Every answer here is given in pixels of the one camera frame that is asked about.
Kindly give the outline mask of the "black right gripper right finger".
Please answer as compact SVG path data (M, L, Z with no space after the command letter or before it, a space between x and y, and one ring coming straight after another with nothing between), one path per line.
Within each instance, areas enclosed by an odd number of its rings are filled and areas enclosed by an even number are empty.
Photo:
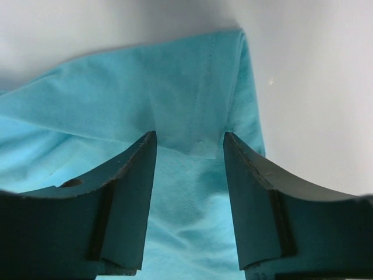
M247 276L372 275L372 195L301 179L226 132L238 263Z

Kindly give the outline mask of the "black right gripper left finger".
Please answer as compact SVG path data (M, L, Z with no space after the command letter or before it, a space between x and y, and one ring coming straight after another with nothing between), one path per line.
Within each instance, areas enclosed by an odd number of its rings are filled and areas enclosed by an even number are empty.
M149 131L63 185L1 192L1 275L133 276L142 268L157 157Z

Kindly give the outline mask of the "light blue t shirt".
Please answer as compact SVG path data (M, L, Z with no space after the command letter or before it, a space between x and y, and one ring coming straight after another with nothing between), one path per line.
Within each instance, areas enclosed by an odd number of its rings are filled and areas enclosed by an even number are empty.
M241 30L80 57L1 92L1 188L59 186L148 131L158 151L137 279L244 279L224 133L265 147Z

